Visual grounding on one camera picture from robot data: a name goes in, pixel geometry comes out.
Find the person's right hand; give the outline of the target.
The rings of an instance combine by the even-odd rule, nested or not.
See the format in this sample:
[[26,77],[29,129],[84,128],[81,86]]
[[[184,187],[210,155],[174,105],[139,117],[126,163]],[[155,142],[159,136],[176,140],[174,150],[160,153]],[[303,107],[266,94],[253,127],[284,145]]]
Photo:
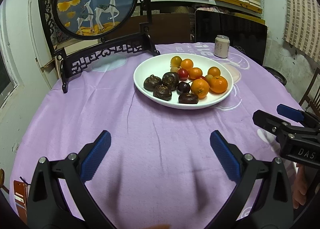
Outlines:
[[306,193],[308,184],[305,179],[305,167],[302,164],[296,164],[298,168],[295,181],[293,183],[292,202],[293,208],[297,209],[299,206],[304,206],[306,203]]

